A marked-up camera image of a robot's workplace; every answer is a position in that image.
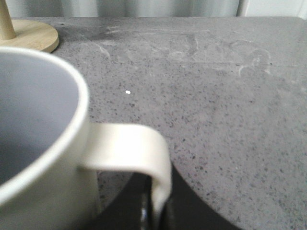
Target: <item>black object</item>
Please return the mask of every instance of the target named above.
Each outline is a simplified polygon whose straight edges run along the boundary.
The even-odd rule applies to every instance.
[[[240,230],[205,204],[175,167],[172,179],[172,194],[159,230]],[[150,177],[135,173],[111,205],[84,230],[152,230],[150,185]]]

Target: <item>speckled countertop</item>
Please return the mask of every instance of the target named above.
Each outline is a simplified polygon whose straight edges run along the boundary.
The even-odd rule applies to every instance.
[[[159,130],[172,162],[246,230],[307,229],[307,22],[37,18],[86,78],[93,122]],[[130,174],[100,174],[103,203]]]

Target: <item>paper towel holder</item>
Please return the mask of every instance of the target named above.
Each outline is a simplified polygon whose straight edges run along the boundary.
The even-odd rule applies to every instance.
[[[0,46],[15,46],[51,53],[59,34],[51,25],[31,20],[11,20],[5,0],[0,0]]]

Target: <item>wooden base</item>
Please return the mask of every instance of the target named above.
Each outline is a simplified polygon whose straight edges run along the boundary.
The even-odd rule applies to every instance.
[[[12,20],[16,37],[0,40],[0,46],[15,46],[51,53],[59,44],[59,35],[51,25],[29,20]]]

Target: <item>white mug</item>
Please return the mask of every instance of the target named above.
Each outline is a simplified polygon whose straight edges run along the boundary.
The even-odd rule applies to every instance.
[[[93,124],[80,73],[54,55],[0,47],[0,229],[79,229],[99,211],[95,170],[150,175],[154,222],[171,191],[167,143]]]

